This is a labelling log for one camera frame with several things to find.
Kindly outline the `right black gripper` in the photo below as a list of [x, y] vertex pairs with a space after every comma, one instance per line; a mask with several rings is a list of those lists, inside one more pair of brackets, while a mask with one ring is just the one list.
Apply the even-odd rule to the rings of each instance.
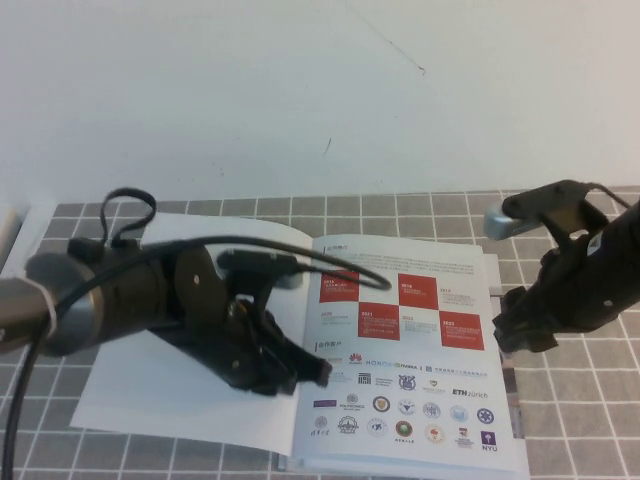
[[554, 333], [586, 332], [639, 302], [639, 229], [608, 227], [582, 235], [573, 248], [546, 260], [537, 280], [493, 319], [504, 353], [542, 353]]

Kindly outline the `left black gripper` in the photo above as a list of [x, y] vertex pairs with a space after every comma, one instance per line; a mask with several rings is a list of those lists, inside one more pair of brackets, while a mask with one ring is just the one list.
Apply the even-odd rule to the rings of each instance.
[[259, 395], [292, 395], [299, 383], [327, 386], [332, 365], [292, 342], [267, 313], [268, 349], [255, 338], [247, 300], [188, 305], [176, 320], [150, 332], [208, 368], [230, 387]]

